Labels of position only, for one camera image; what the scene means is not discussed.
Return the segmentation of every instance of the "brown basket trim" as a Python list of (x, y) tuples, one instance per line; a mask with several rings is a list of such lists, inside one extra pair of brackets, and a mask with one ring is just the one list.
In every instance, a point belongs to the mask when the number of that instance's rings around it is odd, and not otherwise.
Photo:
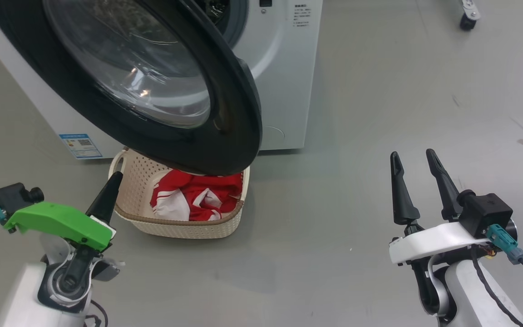
[(155, 223), (157, 225), (165, 225), (165, 226), (215, 226), (215, 225), (221, 225), (222, 223), (226, 223), (233, 219), (241, 208), (243, 207), (243, 201), (239, 200), (237, 204), (235, 205), (235, 209), (231, 211), (231, 213), (224, 218), (219, 219), (218, 221), (197, 221), (197, 222), (185, 222), (185, 221), (166, 221), (163, 219), (156, 219), (156, 218), (148, 218), (148, 217), (142, 217), (137, 215), (131, 215), (124, 210), (122, 210), (118, 203), (114, 206), (114, 211), (121, 215), (122, 217), (125, 217), (126, 219), (130, 219), (131, 221), (138, 221), (138, 222), (148, 222), (148, 223)]

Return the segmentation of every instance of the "washing machine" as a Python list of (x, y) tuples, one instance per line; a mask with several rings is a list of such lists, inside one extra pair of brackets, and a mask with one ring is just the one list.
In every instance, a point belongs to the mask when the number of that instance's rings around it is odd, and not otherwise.
[[(123, 145), (171, 158), (163, 151), (188, 143), (218, 158), (256, 133), (258, 149), (298, 149), (321, 9), (322, 0), (0, 0), (0, 60), (77, 159), (111, 158)], [(246, 75), (256, 92), (238, 85)], [(259, 127), (244, 99), (252, 93)], [(214, 144), (208, 128), (231, 141)]]

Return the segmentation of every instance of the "caster wheel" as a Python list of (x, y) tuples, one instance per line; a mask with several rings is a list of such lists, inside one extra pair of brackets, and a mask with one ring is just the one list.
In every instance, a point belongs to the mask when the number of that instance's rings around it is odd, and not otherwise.
[(475, 27), (475, 23), (477, 20), (471, 20), (465, 14), (461, 17), (461, 22), (459, 22), (459, 27), (463, 29), (463, 31), (471, 31)]

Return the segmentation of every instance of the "gray floor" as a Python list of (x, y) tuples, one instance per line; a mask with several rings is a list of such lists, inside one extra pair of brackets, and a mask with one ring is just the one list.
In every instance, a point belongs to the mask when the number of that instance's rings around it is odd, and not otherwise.
[[(326, 0), (307, 147), (262, 155), (239, 229), (224, 240), (147, 236), (114, 220), (122, 275), (95, 285), (111, 327), (434, 326), (387, 244), (388, 157), (399, 151), (424, 226), (441, 223), (425, 149), (460, 189), (514, 208), (523, 247), (523, 1)], [(0, 64), (0, 186), (40, 186), (86, 209), (108, 162), (77, 162)], [(37, 234), (0, 230), (0, 305)], [(523, 268), (485, 265), (523, 312)]]

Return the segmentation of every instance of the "laundry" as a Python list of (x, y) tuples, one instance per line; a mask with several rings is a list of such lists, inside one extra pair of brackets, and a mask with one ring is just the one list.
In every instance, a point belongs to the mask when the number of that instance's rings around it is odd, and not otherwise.
[(155, 217), (170, 221), (216, 221), (235, 209), (242, 191), (241, 174), (195, 176), (173, 169), (155, 186)]

